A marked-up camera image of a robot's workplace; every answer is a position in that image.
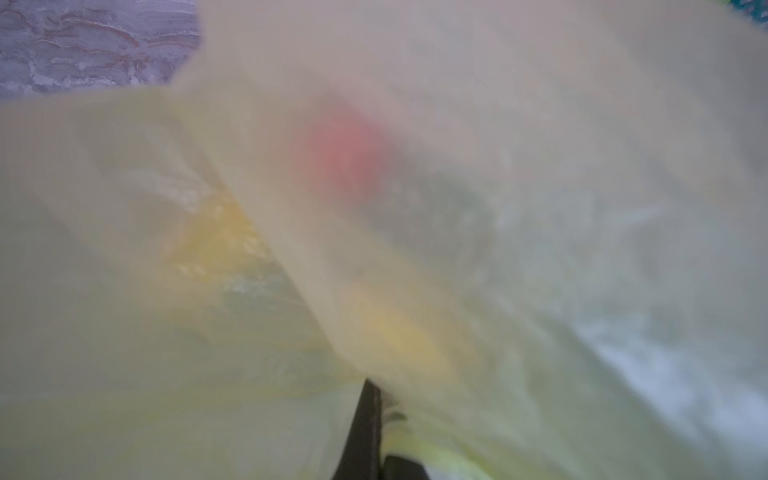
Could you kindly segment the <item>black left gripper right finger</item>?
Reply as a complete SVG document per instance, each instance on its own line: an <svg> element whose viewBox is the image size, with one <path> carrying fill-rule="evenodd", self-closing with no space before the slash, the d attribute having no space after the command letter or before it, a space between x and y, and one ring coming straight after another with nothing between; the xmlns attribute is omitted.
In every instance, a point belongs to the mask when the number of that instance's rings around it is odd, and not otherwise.
<svg viewBox="0 0 768 480"><path fill-rule="evenodd" d="M429 480L424 466L399 456L387 456L382 466L383 480Z"/></svg>

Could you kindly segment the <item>yellow translucent plastic bag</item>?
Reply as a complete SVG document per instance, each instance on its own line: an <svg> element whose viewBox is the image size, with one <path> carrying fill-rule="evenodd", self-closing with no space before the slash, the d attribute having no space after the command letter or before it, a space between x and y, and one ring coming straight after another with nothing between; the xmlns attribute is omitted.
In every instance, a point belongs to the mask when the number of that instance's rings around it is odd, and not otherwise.
<svg viewBox="0 0 768 480"><path fill-rule="evenodd" d="M767 29L718 1L202 1L1 106L1 475L767 475ZM312 121L395 157L327 195Z"/></svg>

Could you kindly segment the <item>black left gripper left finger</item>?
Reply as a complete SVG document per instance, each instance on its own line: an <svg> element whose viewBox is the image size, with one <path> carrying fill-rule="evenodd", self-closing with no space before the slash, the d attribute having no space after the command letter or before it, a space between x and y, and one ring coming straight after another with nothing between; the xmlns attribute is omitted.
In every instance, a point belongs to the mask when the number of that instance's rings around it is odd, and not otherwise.
<svg viewBox="0 0 768 480"><path fill-rule="evenodd" d="M332 480L380 479L381 427L381 391L366 380Z"/></svg>

